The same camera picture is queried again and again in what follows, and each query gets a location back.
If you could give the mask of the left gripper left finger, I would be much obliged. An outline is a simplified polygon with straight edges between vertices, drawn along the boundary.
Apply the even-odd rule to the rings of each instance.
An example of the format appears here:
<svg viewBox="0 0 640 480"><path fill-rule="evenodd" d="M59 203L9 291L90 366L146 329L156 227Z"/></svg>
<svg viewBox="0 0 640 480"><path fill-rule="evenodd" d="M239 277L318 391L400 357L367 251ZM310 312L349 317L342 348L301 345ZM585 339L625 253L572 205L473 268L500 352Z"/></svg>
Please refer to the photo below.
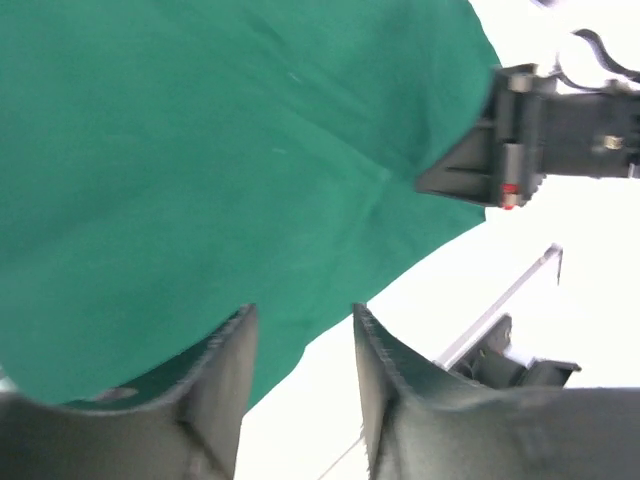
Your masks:
<svg viewBox="0 0 640 480"><path fill-rule="evenodd" d="M47 406L1 394L4 479L231 479L248 407L255 306L100 397Z"/></svg>

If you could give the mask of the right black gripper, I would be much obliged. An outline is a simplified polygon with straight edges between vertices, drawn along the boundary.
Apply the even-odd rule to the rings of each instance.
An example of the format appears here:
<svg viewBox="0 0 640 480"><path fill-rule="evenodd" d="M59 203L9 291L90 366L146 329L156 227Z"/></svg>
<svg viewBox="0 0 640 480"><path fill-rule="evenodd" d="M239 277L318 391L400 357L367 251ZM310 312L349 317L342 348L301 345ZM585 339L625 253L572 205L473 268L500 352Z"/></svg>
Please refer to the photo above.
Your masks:
<svg viewBox="0 0 640 480"><path fill-rule="evenodd" d="M419 174L415 191L514 208L548 175L638 179L639 93L612 80L559 94L556 83L530 65L496 71L493 120L481 118Z"/></svg>

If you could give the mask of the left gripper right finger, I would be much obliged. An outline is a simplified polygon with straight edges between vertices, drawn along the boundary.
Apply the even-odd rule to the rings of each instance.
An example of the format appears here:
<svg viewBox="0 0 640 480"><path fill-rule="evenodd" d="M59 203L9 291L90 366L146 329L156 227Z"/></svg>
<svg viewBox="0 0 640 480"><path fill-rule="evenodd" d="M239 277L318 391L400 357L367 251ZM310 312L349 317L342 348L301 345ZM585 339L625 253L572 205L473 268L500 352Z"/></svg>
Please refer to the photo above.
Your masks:
<svg viewBox="0 0 640 480"><path fill-rule="evenodd" d="M372 479L636 479L636 389L495 390L441 369L353 307Z"/></svg>

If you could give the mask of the green surgical drape cloth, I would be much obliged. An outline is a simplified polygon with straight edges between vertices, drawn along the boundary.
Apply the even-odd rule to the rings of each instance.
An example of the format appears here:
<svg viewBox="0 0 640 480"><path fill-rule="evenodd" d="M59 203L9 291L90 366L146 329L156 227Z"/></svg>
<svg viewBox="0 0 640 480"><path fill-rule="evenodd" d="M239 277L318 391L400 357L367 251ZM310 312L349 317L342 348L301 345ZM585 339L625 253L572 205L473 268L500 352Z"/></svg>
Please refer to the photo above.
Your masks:
<svg viewBox="0 0 640 480"><path fill-rule="evenodd" d="M413 182L498 60L467 1L5 1L1 365L79 403L260 310L252 400L483 210Z"/></svg>

